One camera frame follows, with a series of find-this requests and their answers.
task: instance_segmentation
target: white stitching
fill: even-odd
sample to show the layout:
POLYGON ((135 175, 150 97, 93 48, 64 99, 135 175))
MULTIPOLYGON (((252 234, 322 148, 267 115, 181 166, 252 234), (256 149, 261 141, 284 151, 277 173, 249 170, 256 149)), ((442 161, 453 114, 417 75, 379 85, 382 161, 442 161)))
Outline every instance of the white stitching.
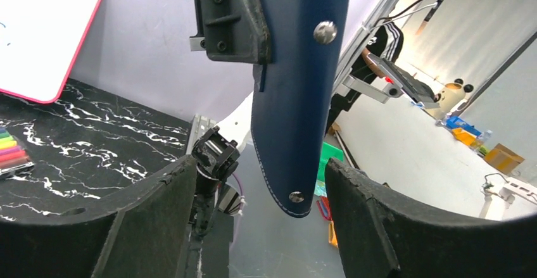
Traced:
MULTIPOLYGON (((255 100, 255 91, 253 93, 253 97, 252 97, 252 103, 254 102, 255 100)), ((268 191, 270 192, 270 195, 274 198, 274 201, 276 201, 276 203, 278 204, 278 206, 280 206, 280 208, 286 212, 287 214, 289 215, 295 215, 295 216, 299 216, 299 217, 304 217, 305 215, 308 215, 310 212, 311 212, 311 209, 309 209, 307 212, 305 213, 295 213, 295 212, 292 212, 290 210, 288 210, 281 202, 280 200, 278 199, 278 197, 276 196, 276 194, 274 194, 274 192, 272 191, 272 187, 270 186, 269 184, 269 180, 267 179, 267 176, 265 175, 265 169, 263 168, 263 162, 261 162, 261 156, 259 155, 259 151, 257 150, 257 143, 255 141, 255 135, 254 135, 254 132, 253 132, 253 127, 250 125, 250 133, 252 135, 252 141, 253 141, 253 147, 255 149, 255 154, 257 155, 257 160, 259 161, 259 167, 261 168, 261 173, 263 174, 263 178, 265 179, 265 183, 268 187, 268 191)))

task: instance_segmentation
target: blue box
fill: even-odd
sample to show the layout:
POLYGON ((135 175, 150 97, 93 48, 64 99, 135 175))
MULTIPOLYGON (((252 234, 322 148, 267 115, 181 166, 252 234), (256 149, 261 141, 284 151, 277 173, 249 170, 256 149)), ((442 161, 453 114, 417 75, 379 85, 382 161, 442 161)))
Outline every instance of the blue box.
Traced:
POLYGON ((467 122, 465 122, 463 119, 459 117, 449 118, 446 121, 446 128, 447 129, 462 128, 476 137, 479 137, 479 135, 481 135, 481 132, 479 130, 475 129, 472 125, 468 124, 467 122))

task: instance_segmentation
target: cable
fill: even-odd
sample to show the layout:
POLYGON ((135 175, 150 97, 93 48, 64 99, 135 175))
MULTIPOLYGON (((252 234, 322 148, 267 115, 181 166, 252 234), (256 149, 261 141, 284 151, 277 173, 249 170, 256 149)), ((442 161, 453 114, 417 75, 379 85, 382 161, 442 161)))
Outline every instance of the cable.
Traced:
MULTIPOLYGON (((243 191, 243 183, 241 182, 241 179, 239 176, 237 176, 235 173, 232 174, 233 178, 235 178, 235 181, 237 181, 237 185, 239 186, 239 194, 244 199, 244 191, 243 191)), ((239 211, 243 210, 243 203, 239 203, 239 211)), ((237 224, 235 225, 235 228, 233 230, 233 242, 229 245, 229 251, 231 252, 233 250, 233 247, 235 247, 235 243, 237 243, 237 238, 239 236, 239 226, 241 225, 241 219, 242 219, 242 213, 239 215, 239 218, 237 218, 237 224)))
POLYGON ((399 16, 403 15, 405 12, 407 12, 407 11, 410 10, 410 9, 412 9, 412 7, 414 7, 415 5, 421 3, 422 1, 424 1, 424 0, 417 0, 417 1, 413 2, 410 6, 406 7, 403 11, 397 13, 397 14, 394 15, 394 16, 388 16, 388 17, 381 17, 381 18, 379 18, 379 19, 375 22, 374 27, 377 27, 377 25, 379 24, 379 22, 380 22, 381 20, 392 20, 392 19, 394 19, 394 18, 398 18, 399 16))
POLYGON ((493 173, 493 174, 488 174, 488 175, 485 175, 485 182, 489 183, 488 182, 488 177, 492 176, 492 175, 499 175, 500 177, 502 177, 502 179, 506 182, 506 183, 509 183, 509 181, 502 175, 502 174, 499 174, 497 172, 493 173))
POLYGON ((418 10, 409 12, 409 13, 407 13, 407 14, 405 14, 405 15, 401 15, 401 16, 397 16, 397 17, 394 16, 394 17, 390 18, 389 20, 387 20, 386 22, 384 22, 384 23, 382 23, 382 24, 380 24, 380 25, 377 25, 376 27, 371 28, 370 31, 373 31, 373 30, 375 30, 376 28, 382 27, 382 26, 384 26, 384 25, 387 24, 387 23, 395 22, 396 20, 398 20, 398 19, 400 19, 400 18, 404 18, 404 17, 407 17, 407 16, 412 15, 412 14, 414 14, 414 13, 418 13, 418 12, 421 11, 421 10, 425 10, 425 9, 427 9, 427 8, 430 8, 430 7, 433 7, 433 9, 434 9, 434 8, 437 7, 437 5, 438 5, 438 3, 428 4, 428 5, 426 5, 426 6, 423 6, 423 7, 419 8, 418 10))

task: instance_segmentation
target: marker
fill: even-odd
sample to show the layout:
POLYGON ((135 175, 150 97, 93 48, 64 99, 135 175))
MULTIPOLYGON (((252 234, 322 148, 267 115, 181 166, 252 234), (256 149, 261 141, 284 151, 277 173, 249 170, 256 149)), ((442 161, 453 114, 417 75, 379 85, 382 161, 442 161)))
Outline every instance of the marker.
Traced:
POLYGON ((20 146, 15 146, 12 148, 0 149, 0 156, 7 155, 8 153, 16 153, 17 151, 22 150, 20 146))
POLYGON ((9 142, 9 141, 15 141, 15 139, 11 136, 0 138, 0 143, 9 142))
POLYGON ((0 142, 0 150, 16 146, 16 141, 0 142))
POLYGON ((7 131, 0 131, 0 139, 4 138, 4 137, 11 137, 11 134, 9 134, 9 132, 7 131))
POLYGON ((2 170, 12 169, 13 167, 17 167, 17 166, 28 163, 29 160, 30 158, 28 156, 25 156, 23 158, 17 158, 17 159, 13 159, 9 161, 4 161, 0 163, 0 169, 2 170))
POLYGON ((24 150, 20 150, 14 153, 8 153, 6 155, 0 156, 0 165, 2 165, 2 162, 15 160, 18 158, 24 158, 25 156, 26 156, 26 151, 24 150))
POLYGON ((3 166, 8 168, 0 168, 0 180, 13 177, 22 172, 31 171, 34 168, 34 163, 28 157, 11 160, 9 163, 4 163, 3 166))

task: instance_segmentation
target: floor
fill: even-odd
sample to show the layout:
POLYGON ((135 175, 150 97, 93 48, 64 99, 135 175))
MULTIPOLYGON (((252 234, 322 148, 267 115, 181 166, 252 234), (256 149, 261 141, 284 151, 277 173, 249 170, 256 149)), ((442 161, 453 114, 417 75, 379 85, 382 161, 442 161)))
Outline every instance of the floor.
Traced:
POLYGON ((344 278, 338 250, 328 243, 328 221, 316 206, 303 219, 285 215, 268 192, 253 146, 247 145, 239 162, 247 206, 236 221, 230 277, 344 278))

